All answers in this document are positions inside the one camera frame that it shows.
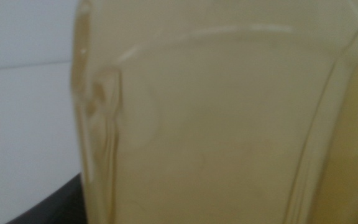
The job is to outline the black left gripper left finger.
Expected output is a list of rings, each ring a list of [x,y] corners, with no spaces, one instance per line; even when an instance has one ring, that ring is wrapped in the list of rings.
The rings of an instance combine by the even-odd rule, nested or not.
[[[87,224],[80,174],[7,224]]]

